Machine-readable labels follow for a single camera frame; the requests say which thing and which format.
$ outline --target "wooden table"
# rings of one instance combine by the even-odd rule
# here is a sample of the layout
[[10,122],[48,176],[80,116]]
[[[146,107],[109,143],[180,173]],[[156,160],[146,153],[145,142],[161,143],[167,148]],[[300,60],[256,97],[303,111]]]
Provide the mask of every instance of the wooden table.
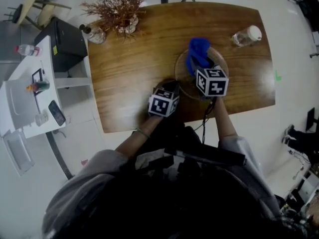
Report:
[[[135,129],[147,116],[148,98],[163,79],[174,78],[178,56],[193,37],[210,40],[229,67],[224,101],[230,114],[275,104],[274,72],[267,35],[254,9],[211,2],[166,3],[145,7],[135,39],[110,33],[104,44],[89,43],[92,81],[104,132]],[[253,46],[232,45],[234,33],[258,26],[263,39]],[[183,94],[182,122],[200,120],[207,102]]]

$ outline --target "black and white cube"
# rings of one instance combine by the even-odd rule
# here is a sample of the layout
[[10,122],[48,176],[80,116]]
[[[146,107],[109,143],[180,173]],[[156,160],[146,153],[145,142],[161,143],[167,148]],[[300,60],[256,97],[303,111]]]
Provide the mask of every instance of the black and white cube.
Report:
[[228,87],[228,77],[220,66],[197,70],[196,86],[206,97],[223,97]]
[[149,100],[149,113],[168,117],[175,112],[179,96],[161,89],[156,89]]

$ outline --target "plastic bottle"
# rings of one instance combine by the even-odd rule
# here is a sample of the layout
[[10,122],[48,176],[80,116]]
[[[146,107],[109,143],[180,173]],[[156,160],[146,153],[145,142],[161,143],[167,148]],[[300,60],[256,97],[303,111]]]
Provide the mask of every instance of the plastic bottle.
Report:
[[258,27],[252,25],[234,34],[232,39],[237,46],[244,47],[254,42],[261,41],[262,33]]
[[22,44],[20,46],[16,46],[14,48],[15,52],[20,53],[22,56],[40,56],[41,55],[41,48],[33,46],[33,45],[28,45],[28,44]]
[[39,92],[50,88],[50,83],[48,81],[34,82],[27,86],[25,89],[29,91]]
[[91,42],[100,44],[106,39],[105,33],[99,27],[88,27],[82,24],[79,28],[82,30],[84,38]]

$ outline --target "water bottle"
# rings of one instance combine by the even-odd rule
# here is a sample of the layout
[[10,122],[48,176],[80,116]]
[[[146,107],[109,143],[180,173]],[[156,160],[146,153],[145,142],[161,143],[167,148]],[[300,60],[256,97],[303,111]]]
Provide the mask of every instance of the water bottle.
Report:
[[237,46],[244,47],[253,44],[254,42],[261,41],[261,38],[262,33],[260,29],[252,25],[234,34],[232,40]]
[[88,27],[82,24],[79,28],[82,30],[84,38],[93,43],[101,44],[106,39],[105,33],[99,27]]
[[22,56],[35,56],[38,57],[41,55],[41,48],[28,45],[28,44],[22,44],[20,46],[16,46],[14,48],[15,52],[20,53]]

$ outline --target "blue towel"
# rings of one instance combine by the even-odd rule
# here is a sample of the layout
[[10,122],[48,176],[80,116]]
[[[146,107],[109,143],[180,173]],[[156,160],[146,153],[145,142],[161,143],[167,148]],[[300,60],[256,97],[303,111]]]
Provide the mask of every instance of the blue towel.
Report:
[[193,56],[197,59],[199,65],[203,68],[209,67],[209,62],[206,60],[207,58],[207,50],[210,47],[210,42],[205,38],[193,38],[189,42],[189,50],[188,55],[186,57],[186,66],[188,68],[189,73],[192,76],[195,76],[192,67],[190,58]]

